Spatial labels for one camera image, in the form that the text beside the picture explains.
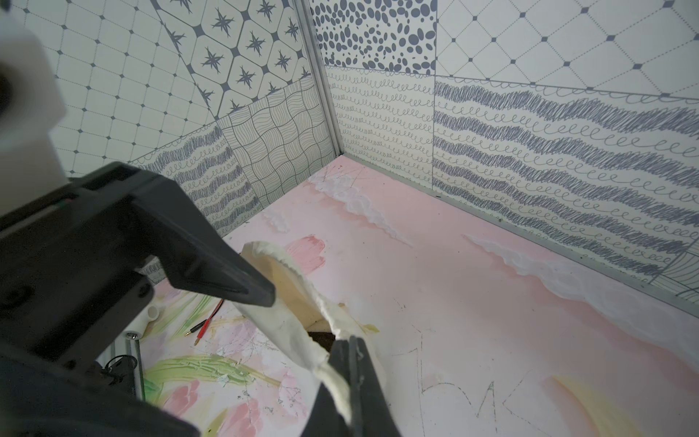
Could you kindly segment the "cream cloth soil bag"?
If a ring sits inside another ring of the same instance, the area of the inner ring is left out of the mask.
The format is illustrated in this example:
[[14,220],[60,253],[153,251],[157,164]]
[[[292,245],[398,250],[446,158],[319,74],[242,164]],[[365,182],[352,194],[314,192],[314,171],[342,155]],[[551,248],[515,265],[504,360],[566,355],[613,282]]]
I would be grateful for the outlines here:
[[300,265],[282,247],[265,241],[244,245],[242,258],[257,269],[276,288],[275,303],[269,307],[237,304],[238,311],[264,333],[268,339],[301,369],[313,375],[329,390],[335,405],[331,408],[349,424],[351,422],[351,388],[331,369],[331,355],[311,338],[313,332],[330,333],[336,340],[352,336],[364,340],[377,373],[380,388],[386,386],[386,372],[377,362],[378,354],[366,327],[339,304],[319,293]]

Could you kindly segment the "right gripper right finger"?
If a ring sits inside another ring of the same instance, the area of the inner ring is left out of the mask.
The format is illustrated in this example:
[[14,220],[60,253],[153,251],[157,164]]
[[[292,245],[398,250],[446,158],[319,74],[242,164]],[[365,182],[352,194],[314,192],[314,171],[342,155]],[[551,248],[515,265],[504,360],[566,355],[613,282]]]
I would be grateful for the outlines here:
[[334,342],[304,436],[399,436],[366,342],[355,336]]

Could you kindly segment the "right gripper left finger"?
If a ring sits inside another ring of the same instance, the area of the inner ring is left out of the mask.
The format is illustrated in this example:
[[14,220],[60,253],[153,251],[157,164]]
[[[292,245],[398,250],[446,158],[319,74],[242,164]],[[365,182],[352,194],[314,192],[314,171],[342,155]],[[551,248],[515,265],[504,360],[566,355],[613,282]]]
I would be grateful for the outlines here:
[[176,181],[114,162],[70,182],[125,196],[137,233],[174,287],[262,308],[276,302],[272,282],[229,247]]

